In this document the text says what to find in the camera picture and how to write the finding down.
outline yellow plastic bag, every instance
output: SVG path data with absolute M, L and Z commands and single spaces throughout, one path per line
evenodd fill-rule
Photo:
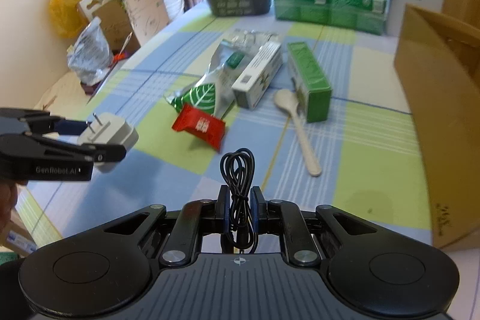
M 79 1 L 81 0 L 50 0 L 50 19 L 61 37 L 75 38 L 87 25 L 88 21 L 77 10 Z

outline crosshair symbol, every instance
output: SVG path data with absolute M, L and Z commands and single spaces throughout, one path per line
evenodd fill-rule
M 236 264 L 238 264 L 239 266 L 241 266 L 242 264 L 244 264 L 245 262 L 247 262 L 246 259 L 242 258 L 242 257 L 238 257 L 238 258 L 235 258 L 234 260 L 232 260 L 232 262 L 235 262 Z

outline plastic bag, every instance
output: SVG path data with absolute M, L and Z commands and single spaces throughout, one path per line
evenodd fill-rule
M 68 67 L 87 86 L 102 81 L 109 71 L 113 54 L 97 16 L 78 37 L 73 50 L 67 54 Z
M 77 10 L 77 4 L 80 1 L 50 0 L 50 19 L 59 36 L 75 38 L 87 24 L 88 21 Z
M 198 82 L 166 96 L 166 101 L 177 112 L 188 103 L 214 117 L 222 118 L 235 99 L 232 85 L 261 46 L 268 41 L 280 43 L 281 39 L 276 33 L 236 29 L 220 42 L 205 75 Z

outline metal screw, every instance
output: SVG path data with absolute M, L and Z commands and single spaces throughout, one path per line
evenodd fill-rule
M 295 252 L 293 257 L 298 260 L 300 263 L 310 263 L 317 260 L 318 255 L 310 250 L 301 250 Z
M 103 125 L 102 122 L 100 121 L 100 119 L 98 118 L 97 113 L 93 113 L 93 117 L 95 117 L 95 120 L 97 120 L 97 122 L 98 122 L 100 125 Z
M 178 263 L 185 259 L 185 254 L 182 251 L 170 250 L 164 252 L 162 255 L 163 260 L 168 263 Z

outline table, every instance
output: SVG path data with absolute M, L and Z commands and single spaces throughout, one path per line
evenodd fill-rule
M 273 103 L 279 88 L 292 88 L 280 69 L 253 111 L 234 107 L 216 153 L 194 136 L 171 130 L 177 116 L 165 93 L 199 78 L 226 31 L 275 31 L 285 43 L 305 41 L 334 92 L 329 119 L 305 124 L 323 174 L 306 172 L 293 124 Z M 264 16 L 215 18 L 201 3 L 143 46 L 78 114 L 112 112 L 137 128 L 139 141 L 111 173 L 94 170 L 88 183 L 31 182 L 18 211 L 39 246 L 77 234 L 154 203 L 180 209 L 190 200 L 217 197 L 223 153 L 250 148 L 254 185 L 266 199 L 286 199 L 303 210 L 336 207 L 425 243 L 431 242 L 428 192 L 409 106 L 393 68 L 398 40 Z M 204 250 L 219 252 L 216 238 Z M 258 252 L 278 250 L 262 238 Z M 476 299 L 480 250 L 452 254 L 461 286 L 450 314 L 480 317 Z

